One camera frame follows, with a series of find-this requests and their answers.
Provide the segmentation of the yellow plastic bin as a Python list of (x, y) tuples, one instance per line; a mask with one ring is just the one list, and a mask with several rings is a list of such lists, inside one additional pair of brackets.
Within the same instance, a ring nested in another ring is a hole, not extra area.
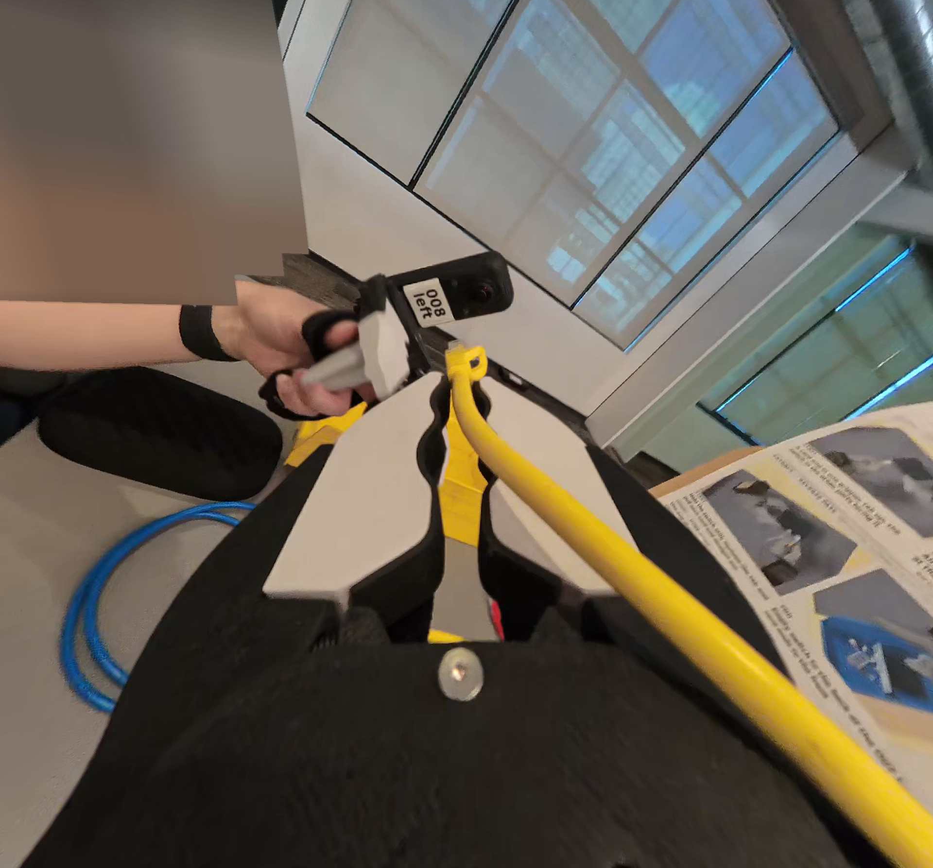
[[(367, 410), (365, 403), (351, 408), (340, 417), (299, 422), (285, 464), (301, 465), (323, 445), (333, 444), (360, 419)], [(440, 511), (446, 537), (477, 548), (481, 530), (481, 510), (484, 478), (479, 458), (467, 442), (453, 413), (446, 426), (449, 458), (438, 490)]]

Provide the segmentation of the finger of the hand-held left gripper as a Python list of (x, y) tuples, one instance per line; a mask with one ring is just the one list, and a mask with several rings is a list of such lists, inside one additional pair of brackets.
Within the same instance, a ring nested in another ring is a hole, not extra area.
[(369, 298), (359, 299), (363, 370), (376, 401), (390, 398), (409, 379), (413, 332), (414, 315), (404, 301), (386, 298), (382, 306), (377, 306)]

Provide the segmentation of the person's left hand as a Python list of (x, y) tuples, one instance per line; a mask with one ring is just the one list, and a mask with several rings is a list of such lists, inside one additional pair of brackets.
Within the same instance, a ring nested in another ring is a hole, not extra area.
[(292, 420), (325, 419), (356, 405), (375, 402), (370, 384), (331, 391), (305, 381), (305, 372), (338, 349), (356, 344), (358, 325), (337, 312), (285, 288), (238, 281), (237, 304), (216, 306), (212, 329), (220, 348), (247, 361), (265, 379), (272, 410)]

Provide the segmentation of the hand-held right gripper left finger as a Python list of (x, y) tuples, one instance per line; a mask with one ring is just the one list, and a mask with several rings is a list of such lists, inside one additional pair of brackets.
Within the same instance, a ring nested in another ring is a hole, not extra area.
[(371, 609), (393, 641), (426, 641), (445, 570), (438, 488), (447, 378), (429, 373), (333, 444), (266, 581), (271, 599)]

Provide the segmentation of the large window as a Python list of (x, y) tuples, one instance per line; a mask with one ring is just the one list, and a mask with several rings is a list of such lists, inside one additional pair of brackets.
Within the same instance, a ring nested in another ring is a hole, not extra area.
[(308, 116), (620, 349), (838, 133), (769, 0), (351, 0)]

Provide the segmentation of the printed instruction sheet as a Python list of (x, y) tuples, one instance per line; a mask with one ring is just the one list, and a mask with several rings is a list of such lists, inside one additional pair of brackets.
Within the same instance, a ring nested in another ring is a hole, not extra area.
[(932, 803), (932, 405), (776, 443), (660, 498), (822, 712)]

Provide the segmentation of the black wristband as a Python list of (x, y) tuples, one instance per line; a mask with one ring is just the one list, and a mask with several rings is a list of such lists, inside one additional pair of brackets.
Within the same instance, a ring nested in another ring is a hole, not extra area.
[(179, 310), (179, 337), (185, 349), (206, 361), (236, 362), (238, 358), (227, 353), (216, 337), (213, 326), (214, 307), (210, 305), (182, 305)]

